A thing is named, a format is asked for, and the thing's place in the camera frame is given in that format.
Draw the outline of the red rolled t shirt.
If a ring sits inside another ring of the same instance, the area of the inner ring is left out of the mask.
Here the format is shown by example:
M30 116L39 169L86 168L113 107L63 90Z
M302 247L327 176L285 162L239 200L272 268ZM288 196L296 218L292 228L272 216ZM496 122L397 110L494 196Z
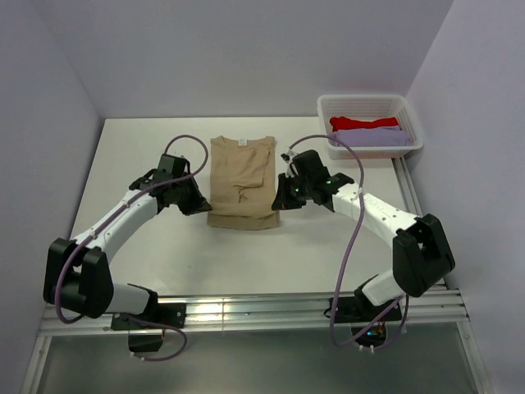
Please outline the red rolled t shirt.
M400 126L395 117L380 118L373 121L360 121L348 117L332 117L329 121L332 131L345 131L357 129L378 129L399 130Z

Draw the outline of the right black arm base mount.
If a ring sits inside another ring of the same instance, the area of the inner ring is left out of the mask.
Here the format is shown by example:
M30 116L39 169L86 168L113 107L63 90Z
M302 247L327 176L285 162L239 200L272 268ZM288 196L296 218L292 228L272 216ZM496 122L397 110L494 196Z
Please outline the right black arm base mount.
M384 309L388 308L394 300L389 300L380 306L367 305L360 307L355 297L341 297L336 307L335 324L340 323L370 323ZM408 307L401 311L401 302L397 301L395 306L374 323L361 337L357 339L360 346L383 346L387 343L387 322L400 322L398 332L403 330L408 317Z

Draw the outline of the lilac rolled t shirt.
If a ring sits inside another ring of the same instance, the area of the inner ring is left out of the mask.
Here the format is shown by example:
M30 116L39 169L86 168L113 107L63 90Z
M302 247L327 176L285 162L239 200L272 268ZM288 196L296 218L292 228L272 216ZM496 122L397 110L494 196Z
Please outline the lilac rolled t shirt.
M398 126L340 130L332 132L331 136L351 148L399 147L412 144L409 133Z

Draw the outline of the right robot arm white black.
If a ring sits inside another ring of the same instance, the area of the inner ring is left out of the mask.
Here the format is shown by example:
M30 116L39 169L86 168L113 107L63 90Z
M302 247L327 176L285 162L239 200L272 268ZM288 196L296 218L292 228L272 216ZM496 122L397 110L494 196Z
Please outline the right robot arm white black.
M283 154L287 164L278 176L272 210L301 209L307 202L327 208L366 227L391 249L392 266L359 286L351 297L355 313L374 319L384 305L401 297L419 297L455 268L441 221L419 217L368 193L343 173L331 175L317 151Z

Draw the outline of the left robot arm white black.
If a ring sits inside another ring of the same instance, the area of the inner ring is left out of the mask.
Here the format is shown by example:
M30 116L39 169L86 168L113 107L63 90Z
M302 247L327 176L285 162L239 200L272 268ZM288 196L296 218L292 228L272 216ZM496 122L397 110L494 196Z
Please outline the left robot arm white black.
M67 240L56 239L48 249L43 299L78 318L129 314L142 328L160 317L158 294L146 287L116 284L110 263L117 251L146 222L176 206L185 216L211 211L190 171L186 158L163 154L157 167L133 181L121 201L102 219Z

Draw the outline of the beige t shirt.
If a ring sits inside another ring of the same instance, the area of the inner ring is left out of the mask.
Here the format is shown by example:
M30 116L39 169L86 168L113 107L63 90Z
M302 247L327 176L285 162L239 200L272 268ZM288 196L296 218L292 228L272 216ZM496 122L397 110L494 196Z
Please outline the beige t shirt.
M207 224L241 231L279 226L272 210L276 197L275 138L210 140L210 204Z

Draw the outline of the aluminium frame rail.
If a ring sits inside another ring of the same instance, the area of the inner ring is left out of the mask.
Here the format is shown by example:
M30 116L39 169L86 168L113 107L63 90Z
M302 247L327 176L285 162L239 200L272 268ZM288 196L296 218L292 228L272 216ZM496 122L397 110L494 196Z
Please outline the aluminium frame rail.
M156 167L175 135L207 144L274 135L278 154L319 132L316 117L107 119L73 235ZM281 220L271 231L227 231L164 211L121 249L112 274L187 305L185 353L142 363L111 315L66 326L49 305L22 393L494 393L463 297L443 281L411 299L389 347L333 346L323 310L354 222L312 205Z

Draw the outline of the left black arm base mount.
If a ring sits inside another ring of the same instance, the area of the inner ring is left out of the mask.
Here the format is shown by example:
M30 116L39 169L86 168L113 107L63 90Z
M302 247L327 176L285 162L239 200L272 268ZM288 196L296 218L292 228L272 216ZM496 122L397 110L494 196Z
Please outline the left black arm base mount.
M168 361L180 355L187 346L188 337L182 331L186 309L185 303L161 303L140 315L114 314L110 329L114 332L128 332L131 356L148 362ZM164 344L167 332L178 333L182 344L171 355L156 356Z

